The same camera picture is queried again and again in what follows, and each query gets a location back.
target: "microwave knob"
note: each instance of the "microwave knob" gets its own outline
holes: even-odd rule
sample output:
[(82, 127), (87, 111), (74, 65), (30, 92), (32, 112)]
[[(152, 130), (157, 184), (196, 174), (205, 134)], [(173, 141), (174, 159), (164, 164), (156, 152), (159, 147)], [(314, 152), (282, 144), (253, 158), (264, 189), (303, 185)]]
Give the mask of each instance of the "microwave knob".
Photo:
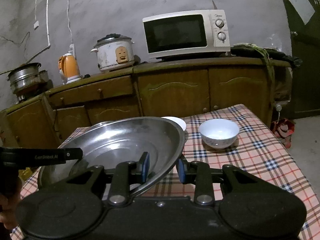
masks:
[(219, 28), (222, 28), (224, 26), (224, 22), (221, 20), (221, 19), (218, 19), (216, 20), (216, 25), (219, 27)]
[(218, 33), (218, 39), (221, 41), (225, 41), (227, 38), (227, 35), (224, 32)]

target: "orange kettle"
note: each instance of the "orange kettle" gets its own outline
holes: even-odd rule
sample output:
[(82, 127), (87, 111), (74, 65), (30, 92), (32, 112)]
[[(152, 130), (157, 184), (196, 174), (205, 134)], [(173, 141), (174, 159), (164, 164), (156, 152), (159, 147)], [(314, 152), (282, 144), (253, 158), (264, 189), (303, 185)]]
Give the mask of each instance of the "orange kettle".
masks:
[(63, 84), (81, 79), (78, 63), (71, 53), (59, 58), (58, 68)]

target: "table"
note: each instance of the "table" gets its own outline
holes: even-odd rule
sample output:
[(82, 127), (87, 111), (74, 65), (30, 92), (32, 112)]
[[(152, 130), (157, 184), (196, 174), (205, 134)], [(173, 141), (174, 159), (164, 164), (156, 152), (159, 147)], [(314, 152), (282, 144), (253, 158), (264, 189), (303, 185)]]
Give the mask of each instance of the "table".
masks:
[[(201, 123), (213, 118), (225, 118), (236, 122), (240, 133), (236, 142), (223, 150), (214, 150), (202, 143), (198, 128)], [(295, 160), (276, 139), (265, 124), (244, 105), (235, 105), (206, 114), (184, 118), (186, 143), (183, 154), (188, 161), (197, 160), (209, 163), (211, 168), (221, 169), (231, 163), (265, 181), (268, 181), (299, 197), (307, 208), (307, 221), (300, 232), (300, 239), (320, 239), (320, 204), (307, 178), (302, 174)], [(62, 144), (82, 134), (89, 127), (77, 128)], [(25, 183), (21, 197), (37, 190), (38, 172)], [(183, 185), (174, 168), (164, 179), (148, 190), (145, 196), (181, 196), (193, 197), (194, 185)], [(219, 184), (213, 184), (215, 198), (222, 199)], [(22, 239), (19, 228), (14, 229), (12, 239)]]

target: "gray wall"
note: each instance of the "gray wall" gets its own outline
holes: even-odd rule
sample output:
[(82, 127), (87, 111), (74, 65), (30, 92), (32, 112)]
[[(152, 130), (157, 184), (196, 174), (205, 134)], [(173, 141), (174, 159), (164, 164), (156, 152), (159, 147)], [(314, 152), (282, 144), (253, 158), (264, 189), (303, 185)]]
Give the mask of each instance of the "gray wall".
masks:
[[(20, 43), (18, 38), (18, 11), (20, 0), (0, 0), (0, 36)], [(0, 72), (15, 68), (20, 63), (19, 46), (0, 37)], [(0, 76), (0, 110), (16, 102), (11, 93), (7, 75)]]
[[(30, 31), (24, 58), (30, 58), (47, 45), (45, 6), (38, 0), (37, 19), (40, 26), (33, 30), (35, 0), (22, 0), (19, 13), (19, 37)], [(214, 0), (218, 9), (227, 16), (231, 44), (255, 43), (259, 46), (275, 45), (291, 54), (291, 42), (286, 12), (282, 0)], [(71, 43), (67, 27), (67, 0), (49, 0), (49, 32), (51, 48), (36, 57), (48, 70), (54, 85), (61, 85), (57, 62), (68, 52)], [(135, 41), (133, 50), (142, 61), (148, 60), (142, 18), (162, 13), (213, 9), (212, 0), (70, 0), (69, 17), (77, 61), (82, 75), (95, 74), (96, 56), (89, 54), (97, 39), (109, 33), (120, 33)]]

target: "power socket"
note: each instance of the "power socket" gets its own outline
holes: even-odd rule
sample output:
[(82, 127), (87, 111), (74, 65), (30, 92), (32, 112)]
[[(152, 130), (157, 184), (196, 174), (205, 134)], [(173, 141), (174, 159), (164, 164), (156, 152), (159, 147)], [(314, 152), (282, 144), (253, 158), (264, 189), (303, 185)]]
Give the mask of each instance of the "power socket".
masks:
[(69, 49), (70, 49), (69, 53), (71, 53), (73, 55), (73, 57), (76, 58), (76, 47), (75, 47), (75, 45), (73, 43), (70, 44)]
[(36, 30), (39, 27), (39, 21), (36, 21), (33, 25), (33, 28)]

